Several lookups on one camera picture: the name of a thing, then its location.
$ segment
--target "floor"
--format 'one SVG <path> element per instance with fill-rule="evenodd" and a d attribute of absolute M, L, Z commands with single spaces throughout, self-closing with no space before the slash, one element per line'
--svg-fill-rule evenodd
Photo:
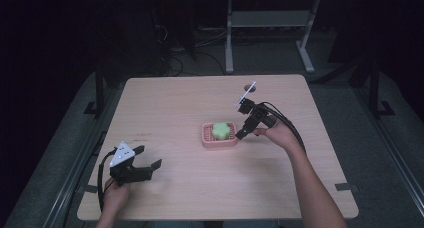
<path fill-rule="evenodd" d="M 316 31 L 307 46 L 316 71 L 307 74 L 295 45 L 299 32 L 282 31 L 278 37 L 267 37 L 264 31 L 260 36 L 250 37 L 248 42 L 235 42 L 233 75 L 301 74 L 312 81 L 341 65 L 327 62 L 336 32 Z M 185 52 L 173 52 L 172 70 L 168 75 L 223 75 L 222 42 L 199 46 L 196 51 L 197 61 Z M 347 72 L 324 85 L 310 85 L 341 167 L 349 184 L 355 187 L 353 195 L 359 215 L 348 220 L 349 226 L 424 227 L 424 214 L 411 198 L 392 159 L 390 144 L 382 139 L 384 135 L 379 131 L 380 126 L 384 126 L 418 182 L 424 185 L 420 177 L 424 170 L 421 162 L 423 124 L 402 99 L 396 84 L 384 74 L 380 100 L 388 101 L 396 116 L 375 119 L 364 98 L 367 84 L 361 89 L 351 88 L 347 82 L 350 74 Z M 87 104 L 95 100 L 94 75 L 86 80 L 6 227 L 94 227 L 95 222 L 79 220 L 76 211 L 123 87 L 124 84 L 114 89 L 105 88 L 106 107 L 102 115 L 95 118 L 84 114 Z M 121 221 L 116 227 L 144 224 L 144 221 Z M 299 220 L 283 220 L 280 224 L 286 228 L 303 227 Z"/>

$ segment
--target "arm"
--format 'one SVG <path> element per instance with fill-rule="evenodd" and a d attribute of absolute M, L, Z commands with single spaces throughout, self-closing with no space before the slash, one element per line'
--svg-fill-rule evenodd
<path fill-rule="evenodd" d="M 96 224 L 96 228 L 113 227 L 119 212 L 127 203 L 131 190 L 131 185 L 129 183 L 118 186 L 112 178 L 106 182 L 105 187 L 103 211 Z"/>
<path fill-rule="evenodd" d="M 257 128 L 253 133 L 268 137 L 287 152 L 293 168 L 300 212 L 305 227 L 347 227 L 339 208 L 315 173 L 290 129 L 277 120 L 274 127 Z"/>

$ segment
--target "white marker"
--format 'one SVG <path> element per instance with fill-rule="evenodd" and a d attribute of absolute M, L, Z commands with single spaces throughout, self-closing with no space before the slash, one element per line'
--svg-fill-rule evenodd
<path fill-rule="evenodd" d="M 239 102 L 237 104 L 235 104 L 235 106 L 240 105 L 240 102 L 244 99 L 244 97 L 246 97 L 246 95 L 250 92 L 250 90 L 255 86 L 256 81 L 252 81 L 252 84 L 250 85 L 249 89 L 247 89 L 247 91 L 244 93 L 244 95 L 241 96 Z"/>

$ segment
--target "wrist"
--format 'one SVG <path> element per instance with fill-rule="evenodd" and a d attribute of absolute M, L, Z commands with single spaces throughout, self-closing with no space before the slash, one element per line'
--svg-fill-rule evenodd
<path fill-rule="evenodd" d="M 115 224 L 117 214 L 103 211 L 97 222 L 96 228 L 112 228 Z"/>
<path fill-rule="evenodd" d="M 293 156 L 296 156 L 301 153 L 301 155 L 305 154 L 305 151 L 303 150 L 302 146 L 298 142 L 294 142 L 286 147 L 283 147 L 286 151 L 289 158 L 292 158 Z"/>
<path fill-rule="evenodd" d="M 110 217 L 112 219 L 116 219 L 118 217 L 119 210 L 113 207 L 104 207 L 102 215 Z"/>

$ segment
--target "white tag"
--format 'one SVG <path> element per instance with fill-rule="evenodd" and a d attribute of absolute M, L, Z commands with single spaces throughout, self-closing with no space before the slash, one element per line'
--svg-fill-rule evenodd
<path fill-rule="evenodd" d="M 239 102 L 237 104 L 235 104 L 235 106 L 240 105 L 240 102 L 244 99 L 244 97 L 246 97 L 247 94 L 249 94 L 250 90 L 255 86 L 256 81 L 252 81 L 252 84 L 250 85 L 249 89 L 247 89 L 247 91 L 244 93 L 244 95 L 241 96 Z"/>
<path fill-rule="evenodd" d="M 121 144 L 119 144 L 118 150 L 116 150 L 112 161 L 109 163 L 109 166 L 114 167 L 134 156 L 135 152 L 133 149 L 131 149 L 127 143 L 122 141 Z"/>

